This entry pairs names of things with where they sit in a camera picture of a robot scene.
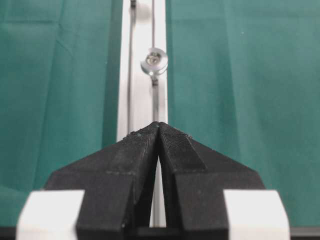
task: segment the textured gripping pad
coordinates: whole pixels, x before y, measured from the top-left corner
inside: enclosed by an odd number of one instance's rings
[[[160,123],[160,162],[168,227],[187,239],[228,239],[223,189],[264,189],[254,170]]]
[[[149,226],[158,128],[153,122],[52,173],[46,190],[85,190],[78,239],[122,239],[124,226]]]

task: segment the aluminum rail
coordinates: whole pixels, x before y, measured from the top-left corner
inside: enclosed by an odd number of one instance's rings
[[[159,74],[142,69],[142,62],[153,57],[150,49],[167,51],[166,1],[123,0],[121,56],[119,74],[117,141],[153,121],[168,123],[168,90],[166,65],[155,55],[146,67],[160,68]],[[158,163],[150,226],[165,227],[166,216]]]

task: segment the metal washer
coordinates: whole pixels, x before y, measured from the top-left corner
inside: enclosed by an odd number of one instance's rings
[[[159,76],[168,68],[168,55],[160,48],[148,49],[146,57],[140,62],[144,73],[150,76]]]

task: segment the green cloth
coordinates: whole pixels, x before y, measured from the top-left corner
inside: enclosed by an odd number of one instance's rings
[[[0,1],[0,226],[50,173],[116,140],[120,0]]]
[[[166,4],[169,124],[257,170],[292,226],[320,225],[320,1]]]

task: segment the white block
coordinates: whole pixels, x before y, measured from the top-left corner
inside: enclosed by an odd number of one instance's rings
[[[289,221],[275,190],[223,191],[229,240],[290,240]]]
[[[77,240],[76,223],[84,190],[30,193],[20,213],[17,240]]]

